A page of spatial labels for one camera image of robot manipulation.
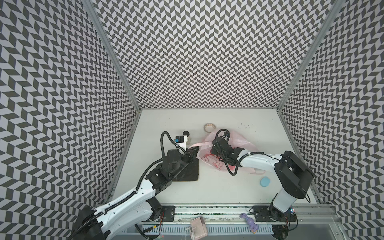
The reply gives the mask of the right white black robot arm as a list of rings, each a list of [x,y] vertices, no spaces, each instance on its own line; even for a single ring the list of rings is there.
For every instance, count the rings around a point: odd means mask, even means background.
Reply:
[[[250,152],[244,148],[233,148],[229,144],[231,133],[227,129],[217,131],[211,154],[217,156],[231,176],[239,168],[253,168],[274,173],[281,183],[281,190],[274,196],[267,210],[269,217],[280,221],[298,199],[305,199],[315,177],[313,171],[293,152],[280,155]]]

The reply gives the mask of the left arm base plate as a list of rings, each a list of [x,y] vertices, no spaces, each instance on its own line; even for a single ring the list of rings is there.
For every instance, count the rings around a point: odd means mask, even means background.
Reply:
[[[176,206],[173,205],[162,206],[153,211],[149,220],[151,222],[160,222],[161,220],[163,220],[163,222],[173,222],[175,219],[175,210]]]

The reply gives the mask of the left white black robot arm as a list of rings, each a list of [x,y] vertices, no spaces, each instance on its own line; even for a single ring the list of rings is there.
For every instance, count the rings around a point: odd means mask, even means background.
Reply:
[[[162,205],[156,195],[198,163],[199,147],[187,148],[190,133],[171,138],[167,131],[160,139],[162,157],[151,163],[136,187],[96,208],[85,206],[67,237],[68,240],[111,240],[123,230],[143,221],[162,217]]]

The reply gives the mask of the pink plastic bag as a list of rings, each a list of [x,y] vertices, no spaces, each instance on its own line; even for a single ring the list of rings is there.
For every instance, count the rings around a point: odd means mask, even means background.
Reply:
[[[241,163],[246,157],[252,155],[265,156],[263,152],[249,152],[244,148],[233,148],[230,145],[231,132],[227,129],[220,129],[214,133],[214,138],[210,142],[197,143],[190,148],[198,148],[198,160],[203,161],[209,166],[219,171],[228,171],[231,176],[238,173]]]

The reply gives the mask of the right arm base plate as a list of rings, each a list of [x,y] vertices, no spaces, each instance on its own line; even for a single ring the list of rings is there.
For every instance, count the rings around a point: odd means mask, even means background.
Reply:
[[[249,210],[258,222],[295,222],[298,218],[292,209],[280,212],[273,205],[255,205]]]

